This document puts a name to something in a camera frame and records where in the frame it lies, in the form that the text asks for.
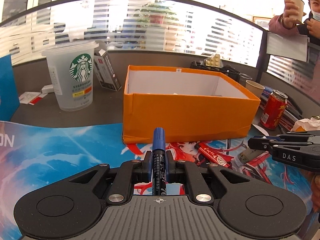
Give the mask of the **operator right hand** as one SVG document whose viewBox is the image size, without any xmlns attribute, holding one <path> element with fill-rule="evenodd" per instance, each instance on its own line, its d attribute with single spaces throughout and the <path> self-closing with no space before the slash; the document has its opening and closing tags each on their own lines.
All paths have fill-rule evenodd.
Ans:
<svg viewBox="0 0 320 240">
<path fill-rule="evenodd" d="M 320 209 L 320 181 L 319 181 L 319 174 L 316 175 L 315 173 L 310 173 L 312 178 L 311 180 L 311 191 L 312 196 L 311 200 L 313 203 L 313 210 L 314 212 L 319 212 Z"/>
</svg>

